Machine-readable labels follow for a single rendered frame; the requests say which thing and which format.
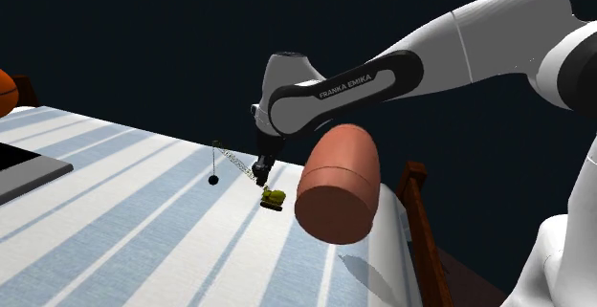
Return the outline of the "yellow toy wrecking-ball crane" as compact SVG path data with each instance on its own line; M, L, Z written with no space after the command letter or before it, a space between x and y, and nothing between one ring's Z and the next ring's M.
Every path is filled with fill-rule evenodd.
M211 143L212 153L218 149L231 163L233 163L239 170L241 170L249 179L257 184L257 177L253 172L241 162L230 150L224 148L219 141ZM282 190L275 190L269 188L267 184L259 185L262 188L260 205L263 208L268 208L276 211L282 211L282 205L286 198L286 194Z

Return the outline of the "terracotta barrel-shaped cylinder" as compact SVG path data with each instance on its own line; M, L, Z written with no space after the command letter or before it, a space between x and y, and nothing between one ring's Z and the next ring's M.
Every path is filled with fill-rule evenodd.
M380 161L372 137L340 124L313 148L301 173L294 213L320 241L347 245L370 233L380 196Z

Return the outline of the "bed with blue-striped cover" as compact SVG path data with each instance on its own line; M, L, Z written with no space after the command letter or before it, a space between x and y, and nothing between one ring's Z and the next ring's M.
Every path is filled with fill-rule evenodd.
M371 234L335 246L209 147L41 106L17 76L0 143L70 164L0 201L0 307L423 307L407 213L383 187ZM0 173L0 191L9 174Z

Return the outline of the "grey and black flat slab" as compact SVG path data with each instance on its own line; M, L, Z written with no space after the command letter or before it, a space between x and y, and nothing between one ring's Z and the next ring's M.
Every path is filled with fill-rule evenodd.
M0 143L0 206L73 170L72 164Z

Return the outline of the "orange basketball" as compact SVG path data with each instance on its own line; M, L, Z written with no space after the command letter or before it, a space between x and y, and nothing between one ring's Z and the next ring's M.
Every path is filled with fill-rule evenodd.
M8 115L17 105L19 92L13 79L0 69L0 118Z

